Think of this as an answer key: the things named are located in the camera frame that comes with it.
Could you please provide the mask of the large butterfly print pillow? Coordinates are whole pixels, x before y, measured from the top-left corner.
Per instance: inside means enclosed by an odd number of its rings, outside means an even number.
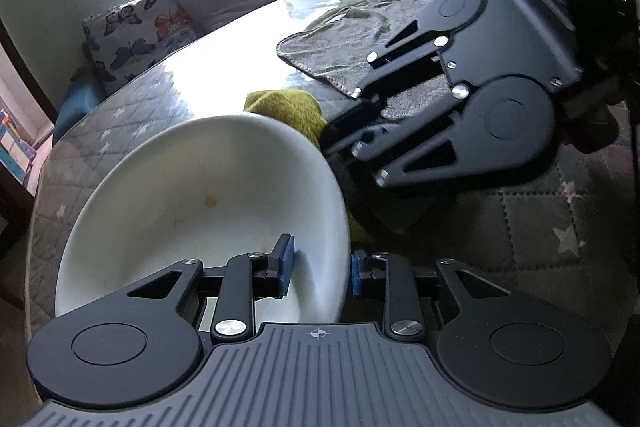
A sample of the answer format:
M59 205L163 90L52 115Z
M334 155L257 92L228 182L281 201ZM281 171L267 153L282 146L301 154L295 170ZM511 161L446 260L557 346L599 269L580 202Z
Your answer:
M81 29L108 95L198 38L178 0L130 0L87 17Z

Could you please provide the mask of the grey quilted table cover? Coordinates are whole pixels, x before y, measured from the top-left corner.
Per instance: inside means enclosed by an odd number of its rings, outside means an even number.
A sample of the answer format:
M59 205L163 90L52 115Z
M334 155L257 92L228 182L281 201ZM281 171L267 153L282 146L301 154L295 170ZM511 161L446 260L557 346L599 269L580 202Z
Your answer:
M40 173L29 230L26 329L53 317L58 266L96 187L153 135L194 118L238 113L253 91L309 91L333 116L347 100L277 56L277 44L326 12L361 0L278 0L198 39L131 81L55 144ZM592 155L565 147L521 188L462 198L436 231L453 257L574 311L611 338L639 311L629 263L639 256L626 136Z

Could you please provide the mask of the white ceramic bowl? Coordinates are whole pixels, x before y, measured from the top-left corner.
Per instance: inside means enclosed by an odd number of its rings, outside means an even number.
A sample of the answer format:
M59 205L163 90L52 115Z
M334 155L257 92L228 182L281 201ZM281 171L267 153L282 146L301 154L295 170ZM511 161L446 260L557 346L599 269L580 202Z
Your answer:
M346 295L349 229L333 173L308 139L268 117L192 120L128 154L72 228L55 289L64 314L183 259L222 267L295 239L288 295L258 322L334 323Z

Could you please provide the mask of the yellow and black cleaning cloth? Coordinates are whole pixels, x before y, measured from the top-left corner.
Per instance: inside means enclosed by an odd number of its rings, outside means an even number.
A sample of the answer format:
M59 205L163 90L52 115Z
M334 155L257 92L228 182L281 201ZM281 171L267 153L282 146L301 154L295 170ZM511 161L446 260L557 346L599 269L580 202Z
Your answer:
M328 123L319 102L298 89L255 91L247 95L244 112L266 116L287 124L320 148L320 136Z

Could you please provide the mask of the grey towel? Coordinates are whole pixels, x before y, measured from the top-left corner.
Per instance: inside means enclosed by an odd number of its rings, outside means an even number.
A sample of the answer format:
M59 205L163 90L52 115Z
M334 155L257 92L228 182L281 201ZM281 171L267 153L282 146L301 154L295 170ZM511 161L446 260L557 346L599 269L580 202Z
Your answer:
M280 59L319 81L308 91L323 116L334 119L352 106L350 96L370 72L367 56L390 38L431 0L359 0L329 10L303 30L277 44Z

